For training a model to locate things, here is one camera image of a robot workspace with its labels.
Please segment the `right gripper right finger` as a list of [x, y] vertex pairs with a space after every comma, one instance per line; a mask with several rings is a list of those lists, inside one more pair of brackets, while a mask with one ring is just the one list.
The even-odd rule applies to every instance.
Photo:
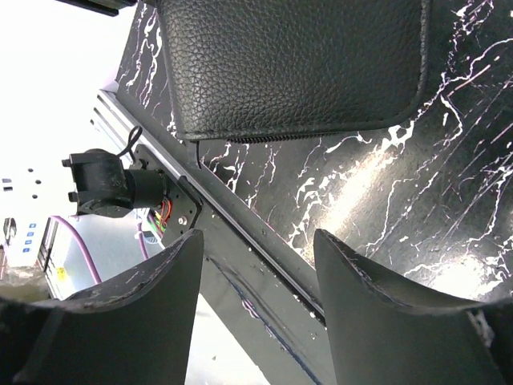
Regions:
[[433, 290], [324, 229], [315, 269], [340, 384], [509, 384], [512, 301]]

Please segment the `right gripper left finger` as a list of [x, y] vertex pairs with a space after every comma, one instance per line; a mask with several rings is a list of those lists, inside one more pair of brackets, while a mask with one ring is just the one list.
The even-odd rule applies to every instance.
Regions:
[[4, 384], [182, 384], [204, 236], [187, 231], [146, 261], [65, 300], [1, 300]]

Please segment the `black zip tool case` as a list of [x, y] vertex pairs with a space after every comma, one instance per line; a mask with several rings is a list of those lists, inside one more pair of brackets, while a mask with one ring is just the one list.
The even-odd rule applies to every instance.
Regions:
[[176, 136], [375, 130], [418, 109], [428, 1], [158, 1]]

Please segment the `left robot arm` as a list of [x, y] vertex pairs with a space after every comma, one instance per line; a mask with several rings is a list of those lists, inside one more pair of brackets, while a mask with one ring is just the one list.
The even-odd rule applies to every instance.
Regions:
[[142, 127], [133, 127], [125, 148], [117, 154], [90, 149], [62, 161], [75, 183], [68, 199], [76, 204], [78, 216], [121, 218], [134, 209], [159, 209], [163, 219], [171, 214], [172, 180], [135, 157], [134, 146], [142, 134]]

